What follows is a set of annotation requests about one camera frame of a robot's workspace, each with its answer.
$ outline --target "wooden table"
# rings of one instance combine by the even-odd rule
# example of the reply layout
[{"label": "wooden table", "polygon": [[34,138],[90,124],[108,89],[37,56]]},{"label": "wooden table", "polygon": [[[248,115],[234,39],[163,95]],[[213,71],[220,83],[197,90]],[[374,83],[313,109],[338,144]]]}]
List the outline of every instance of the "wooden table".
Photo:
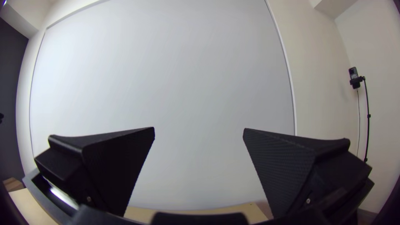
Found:
[{"label": "wooden table", "polygon": [[[57,224],[36,202],[28,189],[17,190],[9,193],[18,210],[31,225]],[[255,203],[246,203],[230,207],[211,210],[153,210],[128,206],[124,217],[148,224],[156,212],[168,212],[177,214],[224,214],[243,213],[250,224],[268,220]]]}]

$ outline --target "black tripod stand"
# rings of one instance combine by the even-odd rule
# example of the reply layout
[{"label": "black tripod stand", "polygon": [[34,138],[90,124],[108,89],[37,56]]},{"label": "black tripod stand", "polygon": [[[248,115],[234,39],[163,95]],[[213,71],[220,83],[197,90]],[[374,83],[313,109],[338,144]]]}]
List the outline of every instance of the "black tripod stand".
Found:
[{"label": "black tripod stand", "polygon": [[364,157],[364,162],[366,163],[368,161],[367,159],[367,153],[368,153],[368,141],[370,139],[370,106],[368,102],[368,91],[367,91],[367,83],[365,82],[365,77],[361,76],[356,79],[350,80],[350,84],[353,86],[353,89],[359,88],[360,87],[360,82],[364,81],[364,86],[365,86],[365,95],[367,96],[367,147],[365,149],[365,157]]}]

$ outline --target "smartphone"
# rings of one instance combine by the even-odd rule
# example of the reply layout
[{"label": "smartphone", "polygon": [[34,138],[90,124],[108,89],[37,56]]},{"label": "smartphone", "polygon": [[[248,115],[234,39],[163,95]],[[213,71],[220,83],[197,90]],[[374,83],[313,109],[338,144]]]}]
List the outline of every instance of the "smartphone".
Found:
[{"label": "smartphone", "polygon": [[356,67],[351,67],[349,69],[350,79],[354,80],[358,78],[358,72]]}]

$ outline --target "wooden surface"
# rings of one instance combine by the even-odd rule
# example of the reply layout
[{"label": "wooden surface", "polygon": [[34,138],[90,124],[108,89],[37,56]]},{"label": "wooden surface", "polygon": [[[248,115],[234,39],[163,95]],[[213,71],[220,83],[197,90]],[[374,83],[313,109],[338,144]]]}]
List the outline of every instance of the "wooden surface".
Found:
[{"label": "wooden surface", "polygon": [[30,225],[53,225],[57,224],[36,202],[28,189],[10,192],[18,210]]},{"label": "wooden surface", "polygon": [[21,190],[24,188],[24,185],[15,178],[9,178],[3,181],[3,184],[8,192]]},{"label": "wooden surface", "polygon": [[250,224],[255,224],[268,220],[264,213],[258,208],[255,203],[246,203],[211,210],[152,210],[128,206],[125,211],[124,217],[141,223],[149,224],[156,212],[193,215],[227,214],[238,212],[243,213]]},{"label": "wooden surface", "polygon": [[[40,207],[28,189],[17,190],[9,193],[15,205],[30,225],[53,225],[56,222]],[[225,214],[243,213],[250,224],[267,220],[264,213],[255,203],[246,203],[231,207],[212,210],[153,210],[128,206],[124,217],[141,223],[150,223],[156,212],[177,214]]]}]

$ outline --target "white backdrop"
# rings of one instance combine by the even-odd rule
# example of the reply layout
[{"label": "white backdrop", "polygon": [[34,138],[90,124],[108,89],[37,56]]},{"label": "white backdrop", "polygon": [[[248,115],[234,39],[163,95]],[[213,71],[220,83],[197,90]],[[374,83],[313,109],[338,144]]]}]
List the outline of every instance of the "white backdrop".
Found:
[{"label": "white backdrop", "polygon": [[33,152],[50,134],[154,126],[130,205],[263,200],[242,133],[294,134],[287,72],[264,0],[107,1],[46,31],[32,81]]}]

